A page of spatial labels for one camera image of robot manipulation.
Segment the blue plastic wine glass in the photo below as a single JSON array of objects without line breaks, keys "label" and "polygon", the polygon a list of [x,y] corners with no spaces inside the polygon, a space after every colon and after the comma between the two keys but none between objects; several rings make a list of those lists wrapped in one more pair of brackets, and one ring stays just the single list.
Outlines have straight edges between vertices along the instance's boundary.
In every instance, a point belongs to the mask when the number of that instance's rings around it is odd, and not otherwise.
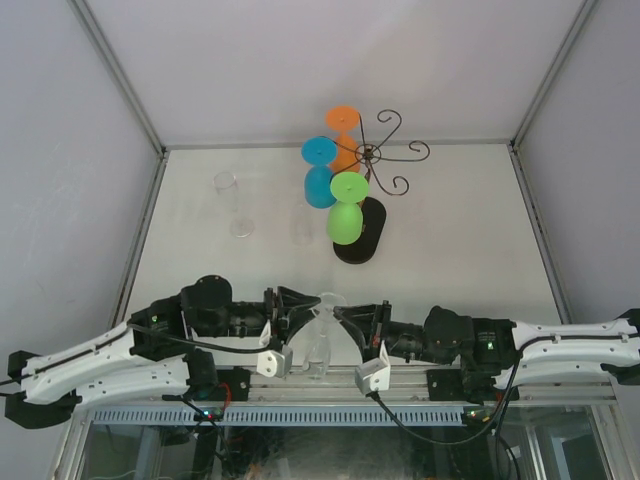
[{"label": "blue plastic wine glass", "polygon": [[301,147],[303,160],[311,166],[304,178],[307,203],[317,209],[331,207],[336,199],[330,191],[333,172],[330,164],[337,157],[337,146],[324,136],[307,140]]}]

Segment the clear champagne flute front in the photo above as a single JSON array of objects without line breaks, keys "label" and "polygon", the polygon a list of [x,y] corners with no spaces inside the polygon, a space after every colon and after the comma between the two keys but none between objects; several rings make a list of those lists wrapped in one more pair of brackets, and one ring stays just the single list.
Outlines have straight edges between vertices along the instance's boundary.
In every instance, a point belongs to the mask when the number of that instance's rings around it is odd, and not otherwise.
[{"label": "clear champagne flute front", "polygon": [[302,364],[302,369],[312,380],[322,380],[328,371],[331,360],[329,330],[337,322],[334,309],[346,305],[346,299],[336,293],[324,292],[319,298],[320,303],[313,308],[314,335],[309,341]]}]

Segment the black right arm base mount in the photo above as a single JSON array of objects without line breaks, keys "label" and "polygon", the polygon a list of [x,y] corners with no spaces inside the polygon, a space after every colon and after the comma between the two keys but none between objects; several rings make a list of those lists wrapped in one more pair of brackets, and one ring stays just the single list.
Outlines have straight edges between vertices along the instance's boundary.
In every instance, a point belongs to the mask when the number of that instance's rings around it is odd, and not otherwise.
[{"label": "black right arm base mount", "polygon": [[498,387],[491,376],[463,369],[429,369],[426,380],[432,401],[465,401],[483,405],[501,400],[506,393],[506,388]]}]

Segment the orange plastic wine glass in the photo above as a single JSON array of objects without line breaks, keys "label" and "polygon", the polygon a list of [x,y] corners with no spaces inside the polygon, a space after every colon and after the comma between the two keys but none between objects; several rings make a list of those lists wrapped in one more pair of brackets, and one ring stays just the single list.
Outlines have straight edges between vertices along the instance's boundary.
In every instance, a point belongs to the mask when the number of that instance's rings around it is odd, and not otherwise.
[{"label": "orange plastic wine glass", "polygon": [[359,125],[359,112],[351,106],[341,105],[330,109],[325,116],[327,127],[336,133],[337,156],[330,164],[334,173],[360,172],[360,163],[356,160],[357,142],[350,132]]}]

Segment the green plastic wine glass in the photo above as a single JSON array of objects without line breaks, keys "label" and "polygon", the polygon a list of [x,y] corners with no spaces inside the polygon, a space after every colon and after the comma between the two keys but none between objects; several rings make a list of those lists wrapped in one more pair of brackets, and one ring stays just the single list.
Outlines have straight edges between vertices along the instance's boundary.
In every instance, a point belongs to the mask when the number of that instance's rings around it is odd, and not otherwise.
[{"label": "green plastic wine glass", "polygon": [[363,226],[361,203],[369,193],[369,183],[356,172],[342,172],[330,183],[336,202],[329,210],[327,233],[333,243],[350,245],[359,239]]}]

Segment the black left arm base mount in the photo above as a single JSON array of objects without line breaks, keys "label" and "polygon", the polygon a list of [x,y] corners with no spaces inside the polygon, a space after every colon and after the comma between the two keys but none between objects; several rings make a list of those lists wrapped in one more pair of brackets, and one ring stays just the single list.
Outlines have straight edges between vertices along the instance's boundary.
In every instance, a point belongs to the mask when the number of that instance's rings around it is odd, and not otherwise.
[{"label": "black left arm base mount", "polygon": [[241,367],[217,371],[218,384],[197,397],[198,401],[237,401],[248,400],[251,387],[251,371]]}]

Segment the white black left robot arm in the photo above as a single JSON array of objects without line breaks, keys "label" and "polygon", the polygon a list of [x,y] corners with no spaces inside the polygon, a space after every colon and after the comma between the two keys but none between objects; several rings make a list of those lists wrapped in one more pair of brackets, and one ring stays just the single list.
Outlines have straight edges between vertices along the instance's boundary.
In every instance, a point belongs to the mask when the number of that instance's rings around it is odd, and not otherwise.
[{"label": "white black left robot arm", "polygon": [[314,317],[317,296],[268,288],[258,302],[236,301],[230,282],[208,275],[106,333],[67,350],[8,358],[4,415],[30,430],[68,421],[77,410],[160,397],[202,401],[221,392],[214,356],[254,355],[265,377],[291,368],[293,336]]}]

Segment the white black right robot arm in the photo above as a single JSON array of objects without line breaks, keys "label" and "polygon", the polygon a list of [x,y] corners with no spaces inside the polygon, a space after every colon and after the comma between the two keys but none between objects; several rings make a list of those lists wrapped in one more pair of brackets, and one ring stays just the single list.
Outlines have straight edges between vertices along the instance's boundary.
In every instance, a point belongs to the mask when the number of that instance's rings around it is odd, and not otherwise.
[{"label": "white black right robot arm", "polygon": [[363,361],[401,358],[459,364],[459,385],[471,402],[493,388],[613,377],[639,382],[639,312],[630,309],[602,323],[534,325],[474,318],[440,306],[422,325],[396,322],[388,302],[333,310]]}]

